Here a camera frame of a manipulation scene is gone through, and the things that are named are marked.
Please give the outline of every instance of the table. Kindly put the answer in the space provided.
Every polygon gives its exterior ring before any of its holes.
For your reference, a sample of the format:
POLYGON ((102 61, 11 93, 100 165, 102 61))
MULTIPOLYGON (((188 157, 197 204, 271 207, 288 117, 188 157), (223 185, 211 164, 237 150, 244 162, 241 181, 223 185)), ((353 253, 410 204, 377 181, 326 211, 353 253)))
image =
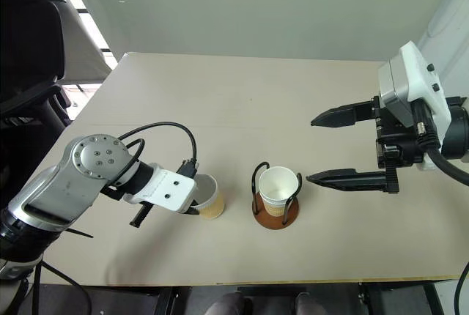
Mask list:
MULTIPOLYGON (((196 137, 199 173, 218 180, 226 210, 203 220, 154 208, 135 229, 128 223, 139 205, 100 196, 73 225, 95 238, 64 233, 45 260, 97 286, 456 278, 469 256, 469 190, 439 171, 399 169, 399 195, 305 182, 297 220, 279 231, 262 228, 251 214, 251 174, 263 160, 303 176, 377 169, 373 121, 340 129, 309 122, 377 94, 379 65, 129 53, 38 171, 57 163, 76 136, 181 122, 196 137)), ((176 170, 190 157, 189 140, 177 128, 141 137, 144 162, 176 170)), ((63 283, 50 273, 43 282, 63 283)))

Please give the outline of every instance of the white paper cup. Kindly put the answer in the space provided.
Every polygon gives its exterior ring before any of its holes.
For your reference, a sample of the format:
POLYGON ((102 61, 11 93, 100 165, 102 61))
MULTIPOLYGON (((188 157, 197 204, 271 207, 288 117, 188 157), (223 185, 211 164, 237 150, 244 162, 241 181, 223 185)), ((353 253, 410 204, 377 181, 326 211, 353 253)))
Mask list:
POLYGON ((259 178, 259 194, 269 215, 282 216, 285 203, 298 186, 298 178, 289 168, 274 166, 262 172, 259 178))
POLYGON ((203 218, 213 219, 220 216, 225 208, 225 202, 218 191, 215 178, 209 174, 196 174, 193 179, 197 186, 191 198, 197 202, 197 205, 192 207, 198 210, 203 218))

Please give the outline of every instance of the wall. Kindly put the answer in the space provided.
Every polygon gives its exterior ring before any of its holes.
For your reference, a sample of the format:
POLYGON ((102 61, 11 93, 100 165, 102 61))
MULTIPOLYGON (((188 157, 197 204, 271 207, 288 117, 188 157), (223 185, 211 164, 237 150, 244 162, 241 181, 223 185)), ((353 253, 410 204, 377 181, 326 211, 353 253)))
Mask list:
POLYGON ((418 47, 435 65, 445 96, 469 96, 469 0, 443 0, 418 47))
POLYGON ((384 60, 418 41, 440 0, 84 0, 128 51, 384 60))

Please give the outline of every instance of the screw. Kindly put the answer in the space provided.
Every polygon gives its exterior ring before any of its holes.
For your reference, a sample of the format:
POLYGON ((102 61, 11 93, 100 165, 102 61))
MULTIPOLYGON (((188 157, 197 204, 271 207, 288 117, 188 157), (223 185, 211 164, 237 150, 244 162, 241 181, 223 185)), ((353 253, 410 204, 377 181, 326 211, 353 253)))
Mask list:
POLYGON ((417 134, 419 136, 422 136, 425 133, 426 133, 425 124, 423 122, 419 122, 417 124, 417 134))

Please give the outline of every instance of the black cable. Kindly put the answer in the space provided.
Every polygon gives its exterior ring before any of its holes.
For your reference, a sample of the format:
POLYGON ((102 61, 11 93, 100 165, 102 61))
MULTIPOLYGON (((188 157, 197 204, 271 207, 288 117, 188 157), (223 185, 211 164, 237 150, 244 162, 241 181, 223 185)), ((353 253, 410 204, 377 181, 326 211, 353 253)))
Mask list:
POLYGON ((142 130, 147 130, 152 127, 158 127, 158 126, 173 126, 173 127, 178 127, 181 130, 184 130, 188 136, 189 139, 191 140, 192 144, 192 161, 196 162, 197 161, 197 146, 196 146, 196 139, 193 137, 192 132, 184 125, 181 125, 180 123, 177 122, 156 122, 156 123, 150 123, 149 125, 141 126, 136 128, 135 130, 131 130, 130 132, 127 132, 126 134, 122 134, 120 137, 118 137, 119 140, 126 139, 127 137, 130 137, 134 135, 135 133, 141 132, 142 130))
POLYGON ((460 315, 459 312, 459 296, 461 295, 462 285, 464 284, 464 280, 468 276, 469 273, 469 262, 466 264, 466 267, 462 271, 461 277, 456 285, 456 291, 454 292, 454 313, 455 315, 460 315))
POLYGON ((126 145, 127 148, 131 148, 133 147, 134 145, 136 144, 140 144, 139 147, 137 148, 137 151, 135 153, 135 155, 130 159, 130 161, 127 163, 127 165, 124 166, 124 168, 117 174, 117 176, 115 176, 115 178, 112 179, 112 181, 110 181, 108 183, 108 186, 109 185, 113 185, 114 183, 116 183, 120 177, 122 177, 124 175, 125 172, 127 172, 127 170, 132 167, 132 165, 134 163, 137 162, 137 160, 139 159, 140 157, 140 154, 141 152, 144 151, 144 148, 145 148, 145 140, 142 139, 142 138, 139 138, 139 139, 136 139, 135 141, 133 141, 132 143, 129 143, 126 145))
POLYGON ((94 238, 91 234, 87 234, 87 233, 79 231, 77 229, 71 229, 70 227, 68 229, 66 229, 65 231, 69 232, 69 233, 77 234, 78 236, 94 238))
POLYGON ((32 315, 39 314, 41 268, 42 263, 40 262, 36 265, 36 270, 34 271, 34 283, 32 284, 32 315))
POLYGON ((80 286, 72 278, 58 271, 55 267, 50 266, 47 262, 42 261, 41 264, 43 265, 45 269, 51 271, 52 273, 55 273, 57 276, 59 276, 60 278, 63 278, 64 280, 66 280, 66 282, 68 282, 69 284, 71 284, 72 286, 75 286, 76 288, 78 288, 78 290, 80 290, 80 292, 83 294, 83 296, 85 296, 85 299, 86 299, 86 314, 91 315, 92 313, 91 297, 89 296, 85 288, 80 286))
POLYGON ((464 172, 460 168, 457 168, 455 165, 447 161, 440 153, 440 150, 435 148, 430 148, 426 151, 433 163, 445 174, 455 179, 458 182, 461 182, 463 185, 469 186, 469 174, 464 172))

